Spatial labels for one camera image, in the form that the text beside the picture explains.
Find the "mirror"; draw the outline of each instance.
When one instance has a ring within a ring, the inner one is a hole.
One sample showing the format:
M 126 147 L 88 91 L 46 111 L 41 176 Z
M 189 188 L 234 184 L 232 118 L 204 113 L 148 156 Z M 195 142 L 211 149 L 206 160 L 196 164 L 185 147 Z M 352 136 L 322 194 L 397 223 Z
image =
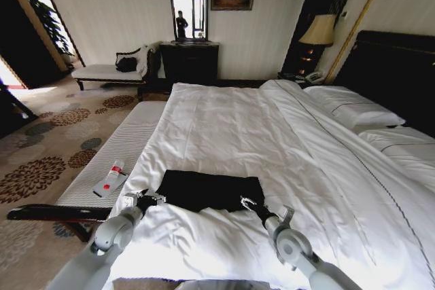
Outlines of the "mirror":
M 206 41 L 208 0 L 171 0 L 177 41 Z

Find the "white pillow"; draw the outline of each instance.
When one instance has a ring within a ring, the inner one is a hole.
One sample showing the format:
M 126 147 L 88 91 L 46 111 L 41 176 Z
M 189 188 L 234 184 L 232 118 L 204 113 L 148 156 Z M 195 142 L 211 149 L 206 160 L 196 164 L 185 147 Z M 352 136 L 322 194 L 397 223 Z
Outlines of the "white pillow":
M 398 126 L 405 121 L 390 110 L 342 86 L 310 86 L 304 91 L 351 130 Z
M 366 130 L 359 136 L 435 192 L 435 139 L 411 127 Z
M 141 46 L 141 49 L 136 56 L 137 59 L 136 72 L 138 72 L 142 77 L 144 77 L 148 72 L 147 56 L 148 56 L 148 46 L 144 44 L 143 46 Z

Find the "carpet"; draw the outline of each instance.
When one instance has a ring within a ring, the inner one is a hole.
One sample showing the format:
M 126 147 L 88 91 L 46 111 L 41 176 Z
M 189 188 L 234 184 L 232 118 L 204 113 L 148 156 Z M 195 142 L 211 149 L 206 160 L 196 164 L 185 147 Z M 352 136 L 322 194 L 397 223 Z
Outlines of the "carpet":
M 23 204 L 54 204 L 138 103 L 136 86 L 71 77 L 16 97 L 39 116 L 0 139 L 0 288 L 44 289 L 84 245 L 59 223 L 8 221 Z M 146 94 L 145 101 L 166 101 Z M 115 289 L 174 289 L 164 280 L 117 280 Z

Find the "white duvet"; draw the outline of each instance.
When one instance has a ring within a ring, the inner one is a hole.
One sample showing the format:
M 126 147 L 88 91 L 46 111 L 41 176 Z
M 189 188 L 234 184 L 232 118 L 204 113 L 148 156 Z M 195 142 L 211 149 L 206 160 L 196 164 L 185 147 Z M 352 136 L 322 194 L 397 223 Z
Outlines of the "white duvet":
M 296 84 L 175 84 L 121 197 L 156 190 L 166 169 L 255 176 L 266 204 L 363 289 L 435 289 L 435 195 L 324 113 Z M 282 266 L 247 211 L 150 208 L 111 278 L 247 279 L 308 287 Z

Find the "telephone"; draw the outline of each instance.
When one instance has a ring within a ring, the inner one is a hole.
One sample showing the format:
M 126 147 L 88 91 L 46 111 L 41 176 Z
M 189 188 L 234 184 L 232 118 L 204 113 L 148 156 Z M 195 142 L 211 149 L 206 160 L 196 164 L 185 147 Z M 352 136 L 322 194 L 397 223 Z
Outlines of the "telephone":
M 308 74 L 305 79 L 311 84 L 320 84 L 325 80 L 325 77 L 320 71 L 315 71 L 314 73 Z

